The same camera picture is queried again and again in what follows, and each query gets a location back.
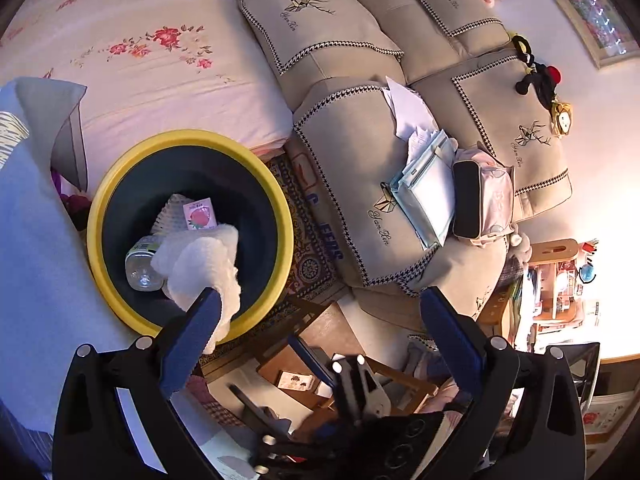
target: beige sofa cushion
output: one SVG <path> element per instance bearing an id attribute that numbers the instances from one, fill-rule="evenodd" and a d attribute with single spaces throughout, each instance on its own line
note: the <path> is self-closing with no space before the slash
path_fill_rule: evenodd
<path id="1" fill-rule="evenodd" d="M 265 51 L 265 56 L 273 67 L 273 56 L 268 50 Z M 315 83 L 345 74 L 385 85 L 386 76 L 401 84 L 404 81 L 402 67 L 396 58 L 357 46 L 330 46 L 315 50 L 283 75 L 276 74 L 276 78 L 287 105 L 295 111 Z"/>
<path id="2" fill-rule="evenodd" d="M 423 250 L 384 184 L 404 167 L 407 144 L 395 136 L 381 86 L 353 78 L 317 83 L 294 114 L 294 130 L 329 196 L 324 207 L 339 218 L 331 231 L 340 252 L 356 260 L 358 276 L 347 272 L 346 283 L 401 293 L 433 251 Z"/>
<path id="3" fill-rule="evenodd" d="M 420 291 L 437 286 L 457 313 L 477 319 L 500 278 L 506 255 L 506 238 L 480 248 L 450 236 L 409 287 Z M 424 330 L 418 297 L 390 296 L 363 288 L 354 288 L 353 294 L 368 314 L 409 330 Z"/>
<path id="4" fill-rule="evenodd" d="M 358 1 L 404 52 L 400 64 L 409 83 L 471 57 L 456 38 L 444 36 L 418 0 Z"/>
<path id="5" fill-rule="evenodd" d="M 472 56 L 500 48 L 509 36 L 482 0 L 418 0 L 448 38 Z"/>
<path id="6" fill-rule="evenodd" d="M 238 1 L 292 109 L 332 76 L 404 81 L 402 51 L 357 0 Z"/>
<path id="7" fill-rule="evenodd" d="M 412 84 L 438 125 L 462 148 L 480 140 L 505 166 L 515 168 L 514 220 L 540 214 L 572 193 L 560 139 L 533 88 L 514 85 L 525 66 L 513 49 L 485 54 Z"/>

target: stack of papers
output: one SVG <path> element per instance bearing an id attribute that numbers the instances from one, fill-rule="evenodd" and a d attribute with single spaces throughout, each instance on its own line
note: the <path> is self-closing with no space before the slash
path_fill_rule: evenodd
<path id="1" fill-rule="evenodd" d="M 455 210 L 451 167 L 458 144 L 439 129 L 419 95 L 387 82 L 384 93 L 396 116 L 396 136 L 408 142 L 407 164 L 391 181 L 391 193 L 425 248 L 442 246 Z"/>

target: trash can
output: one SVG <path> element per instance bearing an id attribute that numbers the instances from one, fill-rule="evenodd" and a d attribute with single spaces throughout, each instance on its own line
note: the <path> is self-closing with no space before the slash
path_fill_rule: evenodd
<path id="1" fill-rule="evenodd" d="M 156 336 L 183 311 L 161 290 L 133 290 L 124 260 L 173 193 L 210 198 L 219 223 L 238 229 L 240 311 L 228 341 L 254 327 L 285 286 L 293 254 L 289 206 L 279 184 L 252 152 L 203 130 L 175 130 L 140 142 L 119 158 L 95 195 L 87 225 L 89 264 L 116 315 Z"/>

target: blue gripper pad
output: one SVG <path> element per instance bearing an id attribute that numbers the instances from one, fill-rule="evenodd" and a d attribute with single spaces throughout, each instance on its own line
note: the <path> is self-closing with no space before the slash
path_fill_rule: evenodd
<path id="1" fill-rule="evenodd" d="M 485 357 L 478 343 L 486 339 L 483 334 L 479 338 L 475 333 L 475 330 L 481 333 L 479 327 L 471 318 L 467 318 L 471 324 L 463 326 L 464 317 L 455 311 L 437 286 L 421 292 L 420 316 L 458 387 L 479 398 Z"/>
<path id="2" fill-rule="evenodd" d="M 333 390 L 335 388 L 333 373 L 318 360 L 312 349 L 306 345 L 302 338 L 291 334 L 287 338 L 287 342 L 298 357 L 300 357 L 300 360 L 311 370 L 311 373 Z"/>
<path id="3" fill-rule="evenodd" d="M 187 314 L 178 318 L 180 325 L 176 322 L 174 327 L 167 326 L 158 334 L 157 341 L 162 340 L 162 343 L 166 341 L 162 338 L 165 330 L 169 330 L 169 334 L 174 337 L 162 348 L 160 361 L 159 387 L 165 399 L 184 387 L 211 334 L 218 326 L 221 315 L 220 294 L 207 287 L 189 307 Z M 172 328 L 175 329 L 175 326 L 179 326 L 179 330 L 174 335 Z"/>

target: black plush toy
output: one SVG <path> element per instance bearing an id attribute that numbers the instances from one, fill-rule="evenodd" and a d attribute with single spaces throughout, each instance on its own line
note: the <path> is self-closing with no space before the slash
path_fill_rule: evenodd
<path id="1" fill-rule="evenodd" d="M 556 85 L 561 79 L 559 70 L 555 66 L 536 63 L 529 42 L 522 36 L 514 36 L 511 41 L 516 47 L 518 59 L 530 70 L 521 81 L 516 83 L 516 92 L 526 95 L 529 92 L 529 85 L 532 84 L 536 89 L 538 101 L 551 113 L 552 103 L 556 98 Z"/>

